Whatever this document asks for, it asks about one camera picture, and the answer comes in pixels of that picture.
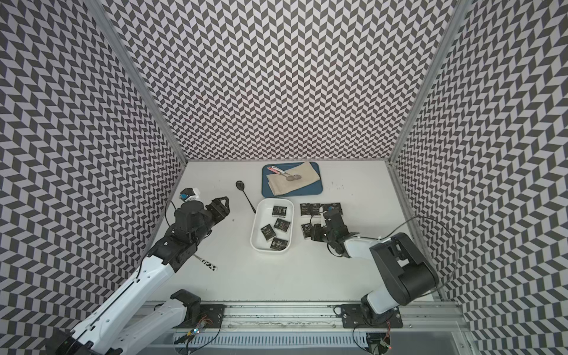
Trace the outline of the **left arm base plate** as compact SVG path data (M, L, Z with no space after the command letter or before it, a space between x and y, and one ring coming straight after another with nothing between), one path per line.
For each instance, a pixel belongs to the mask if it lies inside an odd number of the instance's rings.
M219 329L224 318L226 306L220 303L191 306L186 309L183 322L176 328L199 328L200 322L205 322L205 329Z

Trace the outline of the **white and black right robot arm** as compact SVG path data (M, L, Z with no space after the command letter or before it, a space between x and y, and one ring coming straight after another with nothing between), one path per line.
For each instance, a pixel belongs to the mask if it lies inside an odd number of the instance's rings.
M406 306L434 290L439 276L427 257L405 233L392 232L371 238L350 232L338 209L322 214L323 223L314 224L309 236L325 243L336 257L359 258L375 263L383 285L361 299L360 311L368 325L387 322L399 306Z

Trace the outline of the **white plastic storage box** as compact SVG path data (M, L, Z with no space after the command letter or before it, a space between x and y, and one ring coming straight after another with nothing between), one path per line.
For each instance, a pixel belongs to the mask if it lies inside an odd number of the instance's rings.
M282 254L291 247L294 205L290 200L266 198L256 208L250 244L258 252Z

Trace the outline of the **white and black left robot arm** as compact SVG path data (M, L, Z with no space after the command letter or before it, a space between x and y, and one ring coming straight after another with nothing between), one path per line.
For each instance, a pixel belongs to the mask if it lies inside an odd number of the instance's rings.
M204 204L197 189L185 189L175 210L174 223L144 256L123 285L71 331L55 330L46 339L48 354L137 354L166 331L179 325L199 328L207 317L201 299L186 290L176 291L151 314L128 322L149 297L198 251L214 226L229 216L229 198Z

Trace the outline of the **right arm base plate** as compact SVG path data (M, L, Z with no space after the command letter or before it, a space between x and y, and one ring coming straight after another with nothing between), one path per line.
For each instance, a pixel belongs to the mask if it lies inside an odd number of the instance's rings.
M339 311L343 328L403 328L402 315L398 309L377 314L368 306L347 303L339 305Z

